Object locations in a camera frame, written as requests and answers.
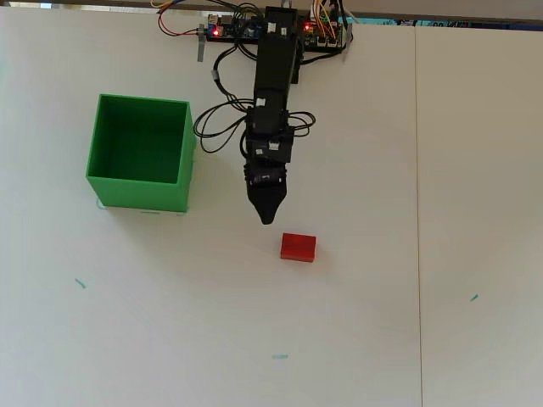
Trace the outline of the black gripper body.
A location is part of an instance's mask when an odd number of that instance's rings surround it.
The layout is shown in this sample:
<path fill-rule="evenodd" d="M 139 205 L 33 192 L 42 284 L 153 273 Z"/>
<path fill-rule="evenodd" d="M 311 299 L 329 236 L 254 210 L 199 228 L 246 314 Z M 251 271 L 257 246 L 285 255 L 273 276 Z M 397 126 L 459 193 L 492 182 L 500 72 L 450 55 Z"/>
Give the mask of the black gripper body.
<path fill-rule="evenodd" d="M 284 163 L 266 159 L 248 159 L 244 180 L 249 197 L 257 194 L 287 195 L 287 168 Z"/>

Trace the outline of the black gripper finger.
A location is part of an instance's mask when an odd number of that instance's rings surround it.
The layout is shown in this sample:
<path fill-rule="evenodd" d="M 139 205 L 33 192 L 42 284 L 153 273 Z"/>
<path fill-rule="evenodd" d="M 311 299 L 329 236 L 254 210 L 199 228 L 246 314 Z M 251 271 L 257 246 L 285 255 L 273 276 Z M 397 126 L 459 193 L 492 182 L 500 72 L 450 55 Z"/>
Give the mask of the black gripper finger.
<path fill-rule="evenodd" d="M 254 206 L 260 222 L 263 225 L 267 224 L 267 203 L 266 197 L 261 192 L 249 192 L 248 199 L 251 204 Z"/>
<path fill-rule="evenodd" d="M 266 202 L 267 225 L 270 225 L 275 220 L 277 211 L 286 196 L 287 192 L 285 190 L 273 190 L 268 193 L 268 199 Z"/>

